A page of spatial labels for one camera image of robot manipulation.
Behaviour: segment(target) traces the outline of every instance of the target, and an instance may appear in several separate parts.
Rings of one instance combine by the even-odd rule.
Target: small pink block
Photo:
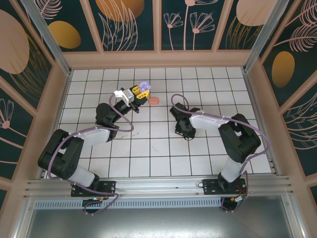
[[[158,97],[150,97],[149,98],[149,104],[150,105],[159,104],[159,98]]]

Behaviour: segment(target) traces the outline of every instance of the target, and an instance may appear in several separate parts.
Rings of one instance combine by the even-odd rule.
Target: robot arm
[[[180,103],[177,103],[176,106],[182,110],[189,111]],[[199,110],[198,108],[193,108],[189,112]],[[256,149],[261,145],[258,135],[251,128],[228,120],[211,118],[203,114],[186,114],[174,107],[170,109],[170,112],[177,120],[175,133],[183,135],[184,138],[193,139],[196,129],[208,130],[215,135],[221,136],[228,159],[224,169],[218,176],[218,185],[223,191],[226,191],[230,184],[240,177],[240,170],[247,157],[255,153]],[[242,114],[237,114],[232,118],[248,123]]]
[[[134,110],[139,113],[139,107],[143,105],[150,96],[150,91],[141,92],[138,86],[130,89],[114,92],[115,96],[122,98],[114,108],[121,114],[125,115],[129,111]],[[99,177],[78,165],[81,151],[84,147],[93,146],[99,143],[109,142],[113,140],[117,134],[115,130],[107,128],[119,129],[114,125],[121,116],[111,108],[107,103],[101,103],[96,108],[96,127],[83,130],[77,136],[71,137],[62,146],[64,153],[59,151],[54,159],[51,172],[63,180],[70,180],[74,183],[89,187],[91,190],[99,191]],[[51,136],[45,149],[38,160],[39,167],[48,169],[52,156],[59,144],[69,136],[69,133],[58,129]]]

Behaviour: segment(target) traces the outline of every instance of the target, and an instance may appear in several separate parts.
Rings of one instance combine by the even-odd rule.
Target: mounting plate
[[[71,185],[71,197],[101,197],[102,195],[88,192],[77,185]],[[109,192],[115,193],[115,181],[100,181],[99,187],[97,189],[98,192]]]
[[[228,189],[227,192],[222,191],[218,185],[218,179],[204,179],[203,180],[203,189],[205,195],[226,195],[226,194],[239,194],[239,186],[245,193],[247,192],[246,182],[243,178],[237,179],[232,186]]]

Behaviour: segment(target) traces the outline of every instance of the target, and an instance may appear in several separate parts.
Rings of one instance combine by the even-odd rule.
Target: white grid floor
[[[130,112],[133,132],[118,132],[112,142],[82,151],[79,164],[102,178],[217,175],[227,155],[221,138],[198,130],[192,141],[174,133],[176,121],[170,114],[170,98],[184,95],[190,108],[234,116],[242,113],[258,127],[247,88],[238,67],[128,68],[75,70],[63,107],[59,128],[74,132],[95,124],[96,107],[108,103],[111,94],[144,80],[151,84],[151,96],[159,104]],[[120,119],[121,129],[129,128]],[[246,166],[248,173],[271,173],[266,155],[254,158]]]

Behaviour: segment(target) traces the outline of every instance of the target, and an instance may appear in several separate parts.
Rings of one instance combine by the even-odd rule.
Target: enclosure
[[[315,237],[316,16],[316,0],[2,1],[2,236]],[[38,158],[54,131],[94,127],[98,104],[143,81],[159,104],[126,115],[132,132],[81,152],[79,165],[120,194],[87,217],[87,198],[71,197]],[[174,94],[206,113],[243,114],[271,141],[245,167],[248,199],[232,214],[199,186],[225,166],[221,137],[176,134]]]

